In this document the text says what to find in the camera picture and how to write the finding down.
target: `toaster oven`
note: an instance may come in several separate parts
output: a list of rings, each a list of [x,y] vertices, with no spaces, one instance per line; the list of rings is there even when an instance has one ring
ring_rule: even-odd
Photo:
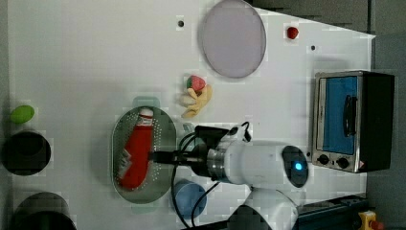
[[[395,77],[316,74],[312,163],[351,173],[390,168]]]

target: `bottle cap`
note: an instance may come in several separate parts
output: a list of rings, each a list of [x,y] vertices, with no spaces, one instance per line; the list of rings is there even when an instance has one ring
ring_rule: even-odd
[[[150,109],[148,107],[143,107],[140,109],[140,115],[152,117],[153,111],[152,111],[152,109]]]

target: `oven door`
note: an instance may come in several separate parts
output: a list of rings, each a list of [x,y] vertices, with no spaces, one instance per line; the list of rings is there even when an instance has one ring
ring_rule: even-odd
[[[357,77],[320,79],[317,150],[355,153]]]

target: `oven knob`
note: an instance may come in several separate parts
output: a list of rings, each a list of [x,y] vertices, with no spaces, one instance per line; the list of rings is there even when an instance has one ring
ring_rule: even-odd
[[[328,156],[322,154],[319,156],[319,158],[317,158],[318,161],[320,161],[320,163],[322,163],[323,165],[326,165],[328,163]]]
[[[349,160],[347,160],[346,158],[340,158],[340,159],[338,159],[337,161],[337,164],[338,164],[338,166],[341,168],[341,169],[345,169],[346,167],[348,167],[349,166]]]

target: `metal tray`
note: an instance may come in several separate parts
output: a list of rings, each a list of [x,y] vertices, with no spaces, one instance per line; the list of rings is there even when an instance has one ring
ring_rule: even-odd
[[[160,108],[153,110],[153,150],[174,151],[176,149],[176,128],[170,116]],[[112,180],[117,193],[131,203],[146,204],[163,196],[170,187],[172,165],[148,163],[147,177],[135,190],[123,189],[118,182],[118,168],[126,141],[137,122],[139,110],[135,107],[126,112],[116,124],[112,135]]]

